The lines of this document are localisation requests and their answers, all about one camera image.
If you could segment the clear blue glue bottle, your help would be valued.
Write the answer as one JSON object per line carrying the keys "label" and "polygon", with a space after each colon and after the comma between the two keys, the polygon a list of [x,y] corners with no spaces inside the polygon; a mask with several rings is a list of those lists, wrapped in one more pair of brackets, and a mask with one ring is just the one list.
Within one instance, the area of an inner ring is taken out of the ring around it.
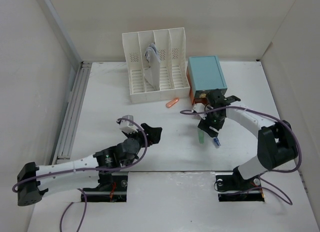
{"label": "clear blue glue bottle", "polygon": [[220,143],[220,141],[219,141],[219,139],[217,137],[214,137],[212,140],[213,140],[214,146],[216,148],[220,148],[221,147],[221,143]]}

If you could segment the teal orange drawer box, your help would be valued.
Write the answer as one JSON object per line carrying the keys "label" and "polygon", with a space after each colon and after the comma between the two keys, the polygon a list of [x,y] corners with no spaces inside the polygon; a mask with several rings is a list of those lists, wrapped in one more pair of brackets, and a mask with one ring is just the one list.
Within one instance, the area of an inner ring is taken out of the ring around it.
{"label": "teal orange drawer box", "polygon": [[189,98],[192,105],[206,103],[206,95],[219,89],[225,94],[228,87],[216,55],[191,56],[188,58],[186,76],[190,85]]}

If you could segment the white spiral bound manual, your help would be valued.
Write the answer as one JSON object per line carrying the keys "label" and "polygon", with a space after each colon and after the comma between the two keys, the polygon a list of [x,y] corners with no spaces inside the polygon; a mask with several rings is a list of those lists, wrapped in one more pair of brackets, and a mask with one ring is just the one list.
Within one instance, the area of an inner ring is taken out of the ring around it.
{"label": "white spiral bound manual", "polygon": [[144,78],[156,90],[160,90],[160,54],[154,43],[146,48],[144,57],[148,62],[148,68],[144,71]]}

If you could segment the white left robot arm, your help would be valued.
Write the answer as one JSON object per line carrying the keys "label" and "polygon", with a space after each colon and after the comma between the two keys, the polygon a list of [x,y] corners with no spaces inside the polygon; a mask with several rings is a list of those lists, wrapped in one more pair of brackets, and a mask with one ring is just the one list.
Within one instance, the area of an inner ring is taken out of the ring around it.
{"label": "white left robot arm", "polygon": [[161,140],[162,127],[137,124],[130,116],[117,119],[117,124],[126,138],[114,146],[61,164],[26,163],[12,187],[17,194],[17,205],[34,205],[55,193],[75,189],[107,190],[112,184],[112,173],[136,165],[146,155],[148,147]]}

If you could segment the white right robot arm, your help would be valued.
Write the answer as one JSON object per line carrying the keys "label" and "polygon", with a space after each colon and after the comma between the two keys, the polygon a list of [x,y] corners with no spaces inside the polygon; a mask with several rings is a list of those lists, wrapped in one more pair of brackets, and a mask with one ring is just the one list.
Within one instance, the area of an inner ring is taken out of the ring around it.
{"label": "white right robot arm", "polygon": [[192,108],[200,116],[200,130],[217,137],[225,119],[230,119],[257,138],[256,155],[233,169],[231,182],[235,188],[243,189],[255,176],[300,157],[300,145],[288,122],[252,110],[237,96],[225,97],[219,89],[207,93],[206,100],[206,104],[196,103]]}

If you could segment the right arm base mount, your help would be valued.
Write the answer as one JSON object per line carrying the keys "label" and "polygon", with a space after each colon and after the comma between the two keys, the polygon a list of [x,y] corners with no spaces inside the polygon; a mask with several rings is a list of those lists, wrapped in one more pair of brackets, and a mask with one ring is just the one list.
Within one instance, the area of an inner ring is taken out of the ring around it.
{"label": "right arm base mount", "polygon": [[232,172],[215,174],[214,189],[219,202],[264,202],[261,180],[255,176],[243,180]]}

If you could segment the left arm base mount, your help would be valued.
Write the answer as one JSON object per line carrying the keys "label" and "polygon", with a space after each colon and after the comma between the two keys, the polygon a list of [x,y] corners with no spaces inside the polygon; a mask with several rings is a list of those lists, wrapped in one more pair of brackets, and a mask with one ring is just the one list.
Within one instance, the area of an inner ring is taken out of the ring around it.
{"label": "left arm base mount", "polygon": [[96,188],[83,188],[87,201],[92,203],[125,203],[127,201],[128,172],[107,175],[107,184]]}

